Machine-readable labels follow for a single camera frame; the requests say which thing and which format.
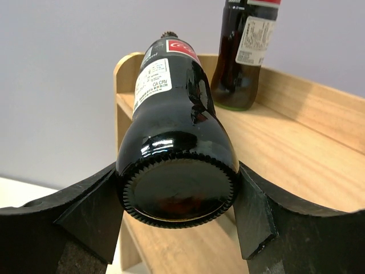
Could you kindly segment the cola glass bottle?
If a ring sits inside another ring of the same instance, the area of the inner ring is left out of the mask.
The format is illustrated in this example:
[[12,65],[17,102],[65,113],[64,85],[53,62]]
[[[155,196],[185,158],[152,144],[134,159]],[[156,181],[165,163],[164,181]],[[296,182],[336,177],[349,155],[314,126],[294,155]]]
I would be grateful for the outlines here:
[[225,213],[237,195],[239,163],[191,45],[171,31],[153,42],[134,96],[132,123],[116,161],[124,210],[170,229]]
[[225,2],[218,61],[210,85],[216,105],[234,111],[246,111],[253,105],[280,4]]

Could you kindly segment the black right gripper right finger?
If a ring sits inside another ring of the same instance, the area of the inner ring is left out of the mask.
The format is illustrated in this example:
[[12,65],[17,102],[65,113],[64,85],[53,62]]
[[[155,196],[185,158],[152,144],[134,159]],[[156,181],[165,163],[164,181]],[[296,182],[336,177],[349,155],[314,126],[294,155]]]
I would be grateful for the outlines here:
[[233,205],[249,273],[364,273],[364,210],[302,199],[240,164]]

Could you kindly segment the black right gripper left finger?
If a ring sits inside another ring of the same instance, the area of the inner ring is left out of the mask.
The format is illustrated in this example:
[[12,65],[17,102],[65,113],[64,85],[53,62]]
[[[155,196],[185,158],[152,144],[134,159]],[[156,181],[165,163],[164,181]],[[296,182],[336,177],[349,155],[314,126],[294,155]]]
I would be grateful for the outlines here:
[[122,217],[114,163],[54,194],[1,208],[1,273],[105,273]]

